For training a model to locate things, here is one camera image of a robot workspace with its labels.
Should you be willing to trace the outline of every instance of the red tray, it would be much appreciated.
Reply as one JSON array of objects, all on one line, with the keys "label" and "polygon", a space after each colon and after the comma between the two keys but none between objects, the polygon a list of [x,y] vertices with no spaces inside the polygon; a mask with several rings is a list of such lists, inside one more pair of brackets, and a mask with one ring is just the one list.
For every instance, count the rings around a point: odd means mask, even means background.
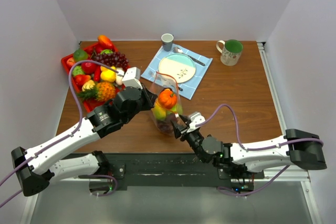
[{"label": "red tray", "polygon": [[[84,50],[84,51],[88,51],[88,50],[92,49],[93,47],[95,47],[96,45],[98,45],[98,42],[97,42],[97,43],[94,43],[94,44],[92,44],[92,45],[90,45],[90,46],[88,46],[88,47],[86,47],[86,48],[84,48],[83,50]],[[118,52],[118,49],[117,49],[114,45],[113,45],[112,50],[115,51],[115,52]],[[65,71],[66,71],[67,74],[69,74],[69,72],[70,72],[70,68],[69,68],[68,65],[67,65],[67,60],[68,60],[69,58],[71,58],[72,55],[73,55],[73,54],[70,54],[70,55],[65,56],[65,57],[63,57],[63,58],[61,59],[62,66],[64,67],[64,69],[65,69]],[[75,79],[74,79],[73,77],[71,77],[71,80],[72,80],[72,85],[73,85],[74,90],[75,90],[77,93],[79,93],[79,92],[81,91],[81,87],[79,87],[79,86],[76,85],[76,83],[75,83]],[[120,89],[118,89],[117,87],[116,87],[115,90],[116,90],[116,91],[115,91],[116,93],[118,93],[118,92],[120,91]],[[83,103],[84,108],[86,109],[87,112],[91,112],[92,110],[94,110],[95,107],[104,104],[104,102],[98,102],[98,101],[96,101],[96,100],[94,100],[94,99],[87,100],[87,101],[82,101],[82,103]]]}]

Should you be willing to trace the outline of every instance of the white wall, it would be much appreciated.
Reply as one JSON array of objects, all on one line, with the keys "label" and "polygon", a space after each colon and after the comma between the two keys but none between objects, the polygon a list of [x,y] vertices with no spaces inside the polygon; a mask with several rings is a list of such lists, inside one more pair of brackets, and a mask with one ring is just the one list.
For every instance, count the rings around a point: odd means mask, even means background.
[{"label": "white wall", "polygon": [[[56,0],[0,0],[0,179],[12,170],[11,151],[55,136],[68,89],[61,57],[77,44]],[[16,175],[0,202],[20,189]],[[26,202],[0,209],[1,224],[17,224]]]},{"label": "white wall", "polygon": [[328,169],[310,172],[324,223],[335,223],[335,0],[291,0],[266,43],[287,127],[320,135]]},{"label": "white wall", "polygon": [[57,0],[76,37],[265,41],[289,0]]}]

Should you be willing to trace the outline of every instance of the small cup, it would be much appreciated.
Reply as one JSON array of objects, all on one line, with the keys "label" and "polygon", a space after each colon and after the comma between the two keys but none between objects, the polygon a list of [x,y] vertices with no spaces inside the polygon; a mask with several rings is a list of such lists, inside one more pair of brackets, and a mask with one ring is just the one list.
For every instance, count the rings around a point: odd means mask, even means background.
[{"label": "small cup", "polygon": [[[223,44],[223,49],[219,47],[219,43]],[[221,62],[227,66],[233,66],[237,64],[241,52],[243,51],[243,44],[235,39],[230,39],[226,42],[220,40],[216,43],[217,50],[222,53],[221,55]]]},{"label": "small cup", "polygon": [[172,50],[174,36],[172,34],[164,34],[161,36],[162,47],[165,51]]}]

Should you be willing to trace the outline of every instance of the mug handle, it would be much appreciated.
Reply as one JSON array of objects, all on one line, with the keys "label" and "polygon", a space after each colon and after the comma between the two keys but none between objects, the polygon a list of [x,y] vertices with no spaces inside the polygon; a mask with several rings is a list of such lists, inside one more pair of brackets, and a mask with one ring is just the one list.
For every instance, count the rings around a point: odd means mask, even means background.
[{"label": "mug handle", "polygon": [[224,45],[225,45],[225,41],[223,41],[223,40],[219,40],[219,41],[217,41],[216,42],[216,47],[217,47],[217,50],[219,51],[219,52],[223,52],[223,50],[219,47],[219,45],[218,45],[218,43],[222,43],[223,44],[223,48],[224,48]]}]

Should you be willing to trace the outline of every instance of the white plate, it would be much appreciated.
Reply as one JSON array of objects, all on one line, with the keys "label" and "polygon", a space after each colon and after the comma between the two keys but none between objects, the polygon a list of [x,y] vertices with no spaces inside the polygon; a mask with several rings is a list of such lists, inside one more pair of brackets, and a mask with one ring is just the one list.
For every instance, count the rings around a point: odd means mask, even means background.
[{"label": "white plate", "polygon": [[184,54],[171,54],[159,64],[159,72],[175,78],[178,83],[189,81],[196,72],[195,62]]}]

